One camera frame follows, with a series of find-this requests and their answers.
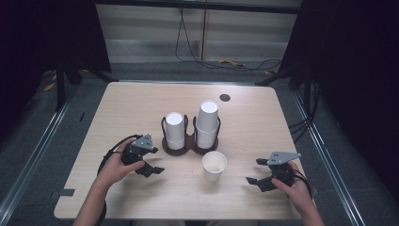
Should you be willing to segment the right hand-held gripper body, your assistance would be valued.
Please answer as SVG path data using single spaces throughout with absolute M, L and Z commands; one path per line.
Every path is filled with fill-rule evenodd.
M 266 163 L 273 177 L 291 186 L 294 183 L 295 173 L 289 162 L 300 157 L 300 153 L 272 152 Z

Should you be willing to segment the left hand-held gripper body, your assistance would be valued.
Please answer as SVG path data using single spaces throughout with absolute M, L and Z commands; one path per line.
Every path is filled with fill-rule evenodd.
M 125 147 L 121 161 L 124 165 L 131 165 L 142 160 L 153 147 L 151 134 L 140 136 Z

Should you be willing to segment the short stack of white cups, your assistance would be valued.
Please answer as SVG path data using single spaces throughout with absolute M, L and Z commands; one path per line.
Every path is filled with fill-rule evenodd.
M 180 150 L 184 146 L 184 116 L 179 112 L 170 112 L 166 116 L 166 138 L 171 150 Z

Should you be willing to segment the dark wooden cup holder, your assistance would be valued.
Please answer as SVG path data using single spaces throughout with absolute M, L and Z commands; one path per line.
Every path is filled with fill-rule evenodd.
M 219 134 L 220 125 L 221 125 L 220 119 L 218 119 L 218 127 L 216 129 L 216 136 L 215 136 L 214 145 L 211 148 L 209 148 L 209 149 L 202 149 L 202 148 L 197 146 L 197 134 L 198 134 L 197 128 L 196 128 L 197 118 L 193 119 L 194 132 L 192 134 L 188 134 L 187 133 L 188 117 L 186 115 L 183 115 L 183 116 L 184 116 L 185 137 L 184 137 L 184 146 L 180 150 L 171 150 L 168 147 L 167 138 L 166 138 L 166 116 L 161 120 L 161 129 L 162 129 L 162 134 L 163 134 L 163 138 L 162 138 L 162 148 L 163 148 L 163 150 L 167 154 L 173 155 L 173 156 L 183 155 L 183 154 L 187 153 L 190 150 L 192 150 L 193 152 L 195 152 L 197 154 L 201 154 L 201 155 L 204 155 L 204 154 L 209 153 L 211 151 L 215 151 L 217 149 L 217 147 L 218 147 L 218 134 Z

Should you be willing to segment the white paper cup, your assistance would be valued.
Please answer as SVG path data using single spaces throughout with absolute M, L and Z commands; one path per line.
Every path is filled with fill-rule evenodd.
M 202 157 L 203 176 L 208 182 L 216 182 L 227 167 L 227 158 L 221 152 L 212 151 Z

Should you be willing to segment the person's right hand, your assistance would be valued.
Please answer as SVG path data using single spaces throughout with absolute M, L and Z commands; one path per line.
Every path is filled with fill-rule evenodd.
M 293 203 L 295 210 L 300 215 L 305 215 L 313 207 L 313 201 L 306 184 L 298 178 L 294 179 L 291 186 L 284 184 L 277 178 L 272 179 L 272 184 L 281 189 Z

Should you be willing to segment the person's left hand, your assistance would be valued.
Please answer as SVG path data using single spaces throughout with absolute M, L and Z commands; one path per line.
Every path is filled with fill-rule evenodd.
M 139 160 L 130 165 L 124 165 L 121 161 L 124 149 L 134 141 L 130 138 L 119 145 L 117 150 L 106 160 L 102 170 L 95 180 L 95 184 L 101 188 L 109 188 L 124 178 L 128 173 L 141 169 L 145 162 Z

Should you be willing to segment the tall stack of white cups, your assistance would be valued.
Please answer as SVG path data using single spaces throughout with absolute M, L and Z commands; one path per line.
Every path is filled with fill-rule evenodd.
M 197 146 L 209 149 L 214 145 L 218 127 L 218 106 L 212 101 L 205 101 L 199 107 L 197 117 Z

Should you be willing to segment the grey tape strip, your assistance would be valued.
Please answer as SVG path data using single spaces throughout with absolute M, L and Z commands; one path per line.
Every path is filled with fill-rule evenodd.
M 58 198 L 61 196 L 72 196 L 74 194 L 74 189 L 69 189 L 69 188 L 61 188 L 59 190 L 55 190 L 52 192 L 51 197 L 52 198 Z

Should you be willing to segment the black metal stand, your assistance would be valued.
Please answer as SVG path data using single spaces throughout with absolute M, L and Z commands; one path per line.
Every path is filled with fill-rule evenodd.
M 82 60 L 74 57 L 62 57 L 56 61 L 56 111 L 59 111 L 66 103 L 65 78 L 68 78 L 71 84 L 79 85 L 82 82 L 79 71 L 83 70 L 87 70 L 104 82 L 118 82 L 118 79 L 105 75 Z
M 311 107 L 311 71 L 310 66 L 305 63 L 295 63 L 286 69 L 279 70 L 273 73 L 269 78 L 263 81 L 256 82 L 256 86 L 267 87 L 273 82 L 289 78 L 289 88 L 292 90 L 299 90 L 303 87 L 304 106 L 309 109 Z

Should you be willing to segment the dark curtain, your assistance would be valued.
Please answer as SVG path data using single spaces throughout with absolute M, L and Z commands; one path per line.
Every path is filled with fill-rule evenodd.
M 110 72 L 96 5 L 87 0 L 0 0 L 0 140 L 35 95 L 42 74 L 61 66 Z
M 309 73 L 399 200 L 399 0 L 302 0 L 281 66 Z

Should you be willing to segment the black overhead beam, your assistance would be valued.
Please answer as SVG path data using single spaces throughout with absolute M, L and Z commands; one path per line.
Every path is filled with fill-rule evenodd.
M 198 1 L 180 0 L 92 0 L 95 4 L 115 5 L 115 6 L 135 6 L 135 7 L 154 7 L 154 8 L 192 8 L 225 11 L 243 12 L 262 12 L 262 13 L 281 13 L 281 14 L 300 14 L 302 8 L 278 7 L 278 6 L 258 6 L 248 4 L 230 3 L 209 3 Z

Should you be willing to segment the metal floor rail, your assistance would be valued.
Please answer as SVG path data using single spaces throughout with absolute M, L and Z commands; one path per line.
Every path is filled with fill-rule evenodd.
M 326 143 L 322 139 L 317 126 L 314 122 L 311 122 L 311 116 L 305 110 L 305 102 L 302 99 L 298 91 L 293 91 L 292 95 L 295 99 L 295 103 L 301 114 L 301 117 L 305 121 L 307 129 L 310 133 L 311 139 L 316 147 L 317 152 L 327 170 L 327 174 L 334 186 L 334 189 L 343 205 L 343 209 L 351 221 L 352 226 L 366 226 L 362 215 L 358 209 L 356 202 L 350 194 L 346 184 L 343 181 L 341 174 L 339 173 L 328 149 Z
M 78 88 L 68 85 L 64 101 L 57 100 L 58 89 L 40 90 L 0 142 L 0 226 L 7 226 Z

